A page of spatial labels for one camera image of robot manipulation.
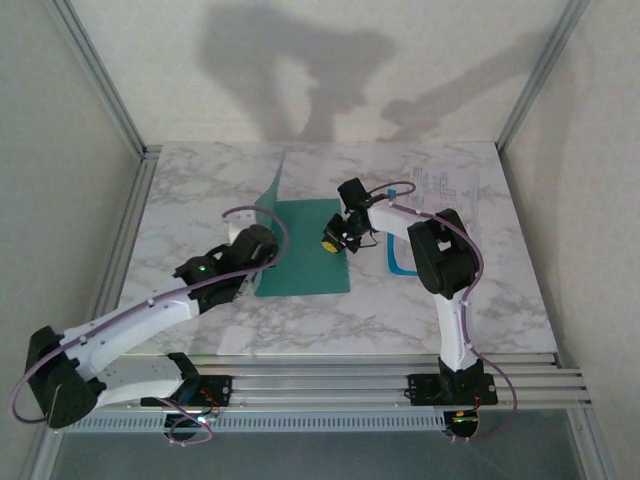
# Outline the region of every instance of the marble surface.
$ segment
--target marble surface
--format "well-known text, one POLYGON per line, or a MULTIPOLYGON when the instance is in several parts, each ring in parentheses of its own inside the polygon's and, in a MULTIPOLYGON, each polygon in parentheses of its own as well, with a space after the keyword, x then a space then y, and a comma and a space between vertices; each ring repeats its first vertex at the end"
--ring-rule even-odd
MULTIPOLYGON (((486 262, 472 296, 470 333, 487 353, 555 352, 509 190, 492 143, 169 143, 164 146, 134 248, 122 302, 142 298, 185 259, 227 241, 220 215, 252 204, 284 155, 279 200, 336 198, 344 180, 367 187, 408 179, 412 167, 477 176, 477 225, 486 262)), ((438 353, 435 304, 417 278, 392 275, 385 247, 349 255, 351 292, 244 296, 156 335, 136 353, 438 353)))

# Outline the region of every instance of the white robotic arm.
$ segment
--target white robotic arm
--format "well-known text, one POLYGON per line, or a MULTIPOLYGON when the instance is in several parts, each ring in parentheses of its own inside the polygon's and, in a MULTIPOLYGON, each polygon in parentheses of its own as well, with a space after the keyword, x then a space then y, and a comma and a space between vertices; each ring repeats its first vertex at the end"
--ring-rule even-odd
POLYGON ((487 393, 495 391, 489 388, 492 376, 484 373, 482 360, 465 341, 462 299, 476 279, 479 259, 460 235, 466 236, 466 232, 458 214, 446 209, 424 221, 416 212, 394 205, 387 195, 372 196, 357 178, 343 183, 338 192, 346 216, 336 214, 329 221, 323 246, 334 253, 345 248, 356 253, 366 233, 395 235, 411 244, 418 277, 434 296, 442 337, 440 374, 437 378, 414 378, 416 382, 424 380, 422 388, 412 383, 412 377, 417 376, 409 376, 406 394, 412 404, 497 403, 496 396, 487 393))
MULTIPOLYGON (((397 210, 386 201, 374 203, 367 213, 373 230, 390 233, 407 242, 410 242, 409 227, 421 221, 417 215, 397 210)), ((440 358, 454 372, 465 370, 478 361, 464 342, 460 308, 463 294, 464 290, 460 289, 451 299, 441 294, 433 295, 440 325, 440 358)))
POLYGON ((231 245, 189 259, 142 303, 62 335, 51 327, 32 335, 27 370, 49 352, 62 351, 29 379, 49 426, 65 427, 110 403, 173 397, 184 404, 197 395, 203 379, 183 353, 143 359, 121 355, 158 332, 233 301, 257 271, 272 264, 278 240, 269 229, 251 225, 233 237, 231 245))

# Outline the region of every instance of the teal cloth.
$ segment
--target teal cloth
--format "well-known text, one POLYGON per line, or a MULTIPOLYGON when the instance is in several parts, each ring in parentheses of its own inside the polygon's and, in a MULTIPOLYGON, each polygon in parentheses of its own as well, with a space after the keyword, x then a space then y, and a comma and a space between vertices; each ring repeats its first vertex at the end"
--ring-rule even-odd
MULTIPOLYGON (((291 243, 278 265, 262 273, 256 296, 319 295, 351 290, 345 252, 330 253, 322 246, 322 232, 340 209, 338 199, 275 202, 273 210, 287 226, 291 243)), ((282 232, 275 222, 272 228, 282 241, 282 232)))
MULTIPOLYGON (((282 160, 280 160, 280 165, 278 166, 278 170, 273 177, 271 185, 269 185, 267 191, 260 195, 260 198, 256 200, 257 207, 266 208, 268 210, 271 210, 272 212, 274 211, 276 207, 276 201, 278 199, 278 188, 280 187, 280 177, 282 176, 283 163, 284 156, 282 157, 282 160)), ((263 227, 267 227, 268 229, 272 229, 273 224, 275 223, 269 215, 262 212, 256 213, 256 222, 258 222, 258 225, 262 225, 263 227)))

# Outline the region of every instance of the purple cable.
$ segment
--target purple cable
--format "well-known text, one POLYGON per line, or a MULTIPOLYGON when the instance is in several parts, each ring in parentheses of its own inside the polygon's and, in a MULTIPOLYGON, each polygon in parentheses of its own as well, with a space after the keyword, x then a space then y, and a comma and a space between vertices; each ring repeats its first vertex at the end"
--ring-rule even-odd
POLYGON ((184 408, 182 408, 177 403, 172 402, 171 400, 167 400, 166 398, 160 398, 160 397, 154 397, 154 398, 156 400, 158 400, 159 402, 164 403, 167 407, 175 408, 178 412, 180 412, 182 414, 182 417, 180 419, 178 419, 177 421, 175 421, 173 423, 173 425, 171 425, 171 429, 169 430, 169 443, 177 443, 180 446, 186 447, 187 445, 197 445, 199 443, 205 443, 205 442, 208 442, 209 440, 211 440, 213 438, 213 430, 211 430, 211 426, 209 425, 208 422, 204 422, 204 423, 203 422, 199 422, 196 417, 191 415, 184 408), (191 420, 191 421, 197 423, 198 425, 200 425, 201 428, 204 428, 205 431, 207 432, 207 438, 203 438, 201 440, 191 440, 191 441, 187 441, 187 440, 178 441, 178 440, 176 440, 175 437, 173 436, 173 433, 174 433, 176 427, 179 424, 181 424, 182 422, 185 422, 187 420, 191 420))
POLYGON ((416 191, 416 184, 415 183, 409 182, 408 180, 398 180, 397 182, 389 182, 389 183, 385 183, 383 185, 379 185, 376 188, 374 188, 373 190, 369 190, 367 193, 371 194, 373 192, 377 192, 378 190, 382 190, 383 188, 393 187, 395 185, 406 185, 406 186, 409 187, 409 190, 405 190, 404 192, 396 193, 395 195, 393 195, 393 198, 403 197, 404 195, 409 195, 410 193, 413 193, 413 192, 416 191))
POLYGON ((417 211, 415 211, 415 210, 413 210, 411 208, 404 207, 404 206, 398 205, 396 203, 392 204, 392 208, 395 208, 396 210, 400 210, 402 212, 411 213, 411 214, 414 214, 414 215, 418 215, 420 217, 428 218, 430 220, 435 220, 436 222, 440 223, 441 225, 444 225, 449 230, 451 230, 452 232, 454 232, 458 236, 462 237, 462 239, 469 244, 469 246, 471 247, 471 249, 475 253, 476 258, 478 259, 478 273, 476 274, 476 277, 473 279, 473 282, 471 282, 471 285, 469 285, 469 287, 462 294, 462 305, 460 307, 460 324, 462 326, 462 338, 463 338, 464 342, 469 346, 469 351, 471 353, 473 353, 476 357, 478 357, 480 360, 482 360, 484 363, 489 365, 491 368, 493 368, 496 372, 498 372, 500 374, 500 376, 502 378, 504 378, 505 382, 507 382, 507 385, 509 386, 509 390, 511 390, 511 396, 513 397, 513 410, 512 410, 512 413, 511 413, 511 416, 509 417, 509 419, 505 423, 500 425, 498 428, 496 428, 495 430, 492 430, 490 432, 483 433, 483 434, 471 437, 471 439, 472 440, 478 440, 480 438, 487 437, 489 435, 493 435, 494 433, 506 428, 515 419, 515 417, 516 417, 516 415, 518 413, 518 395, 516 393, 515 387, 513 386, 513 383, 511 383, 511 379, 509 378, 509 376, 498 365, 496 365, 496 363, 492 362, 487 357, 485 357, 480 352, 478 352, 471 345, 471 339, 469 338, 469 332, 467 330, 467 305, 466 305, 466 303, 467 303, 467 299, 469 298, 469 295, 471 294, 471 291, 476 287, 476 285, 478 285, 478 282, 480 281, 480 278, 482 277, 482 274, 484 273, 484 259, 482 258, 482 252, 480 252, 480 248, 478 248, 478 245, 476 245, 476 243, 471 239, 471 237, 469 235, 467 235, 461 229, 456 227, 451 222, 445 220, 444 218, 440 218, 437 215, 434 215, 432 213, 417 212, 417 211))
MULTIPOLYGON (((287 248, 289 247, 289 231, 287 230, 287 227, 282 222, 282 220, 280 220, 280 218, 275 213, 273 213, 271 210, 269 210, 267 208, 257 207, 255 205, 247 205, 247 206, 232 208, 231 210, 227 210, 226 212, 224 212, 222 214, 222 218, 227 217, 231 213, 240 212, 240 211, 244 211, 244 210, 253 210, 255 212, 261 212, 261 213, 264 213, 266 215, 269 215, 271 218, 273 218, 275 220, 275 222, 278 224, 278 226, 282 230, 282 237, 283 237, 282 248, 279 249, 278 254, 275 257, 273 257, 271 259, 271 261, 267 262, 266 264, 264 264, 261 267, 248 268, 246 270, 240 270, 238 272, 225 273, 224 275, 220 275, 218 277, 213 277, 213 278, 210 278, 208 280, 204 280, 204 281, 199 282, 199 283, 194 283, 193 285, 186 285, 184 287, 179 287, 179 288, 176 288, 175 290, 170 290, 168 292, 161 293, 161 294, 159 294, 159 295, 157 295, 155 297, 151 297, 150 300, 152 300, 153 303, 157 303, 157 302, 160 302, 160 301, 165 300, 167 298, 170 298, 170 297, 172 297, 174 295, 180 295, 180 294, 183 294, 183 293, 190 293, 190 292, 192 292, 194 290, 198 290, 198 289, 200 289, 202 287, 207 287, 207 286, 212 285, 214 283, 222 282, 224 280, 229 280, 230 278, 240 277, 242 275, 252 275, 254 273, 261 272, 262 270, 265 270, 267 268, 270 268, 270 267, 273 267, 274 265, 276 265, 282 259, 282 257, 284 256, 285 252, 287 251, 287 248)), ((133 305, 133 306, 127 308, 126 310, 123 310, 119 314, 115 315, 113 318, 109 319, 108 321, 104 322, 101 325, 98 325, 93 330, 88 331, 84 335, 84 337, 86 339, 90 339, 92 337, 95 337, 98 333, 106 330, 107 328, 112 327, 116 323, 121 322, 122 320, 128 318, 130 315, 133 315, 133 314, 135 314, 135 313, 137 313, 137 312, 139 312, 141 310, 144 310, 146 308, 149 308, 149 304, 147 302, 148 302, 148 300, 144 300, 144 301, 142 301, 142 302, 140 302, 140 303, 138 303, 136 305, 133 305)), ((60 345, 58 348, 52 350, 51 352, 46 354, 44 357, 42 357, 40 360, 38 360, 36 363, 34 363, 31 367, 29 367, 27 369, 27 371, 24 373, 24 375, 20 378, 20 380, 18 380, 16 385, 13 387, 13 390, 11 390, 11 393, 9 395, 9 413, 11 414, 11 416, 13 418, 15 418, 18 422, 24 423, 24 424, 42 423, 42 422, 44 422, 46 420, 44 417, 43 418, 35 418, 35 419, 33 419, 33 418, 24 418, 23 416, 21 416, 18 413, 18 411, 16 410, 16 400, 18 399, 18 394, 20 393, 20 390, 22 390, 22 387, 25 386, 25 384, 29 381, 29 379, 31 377, 33 377, 35 375, 35 373, 43 365, 45 365, 47 362, 51 361, 51 359, 57 357, 61 353, 65 352, 66 350, 69 350, 70 348, 76 346, 79 343, 80 343, 80 337, 74 338, 69 343, 66 343, 64 345, 60 345)))

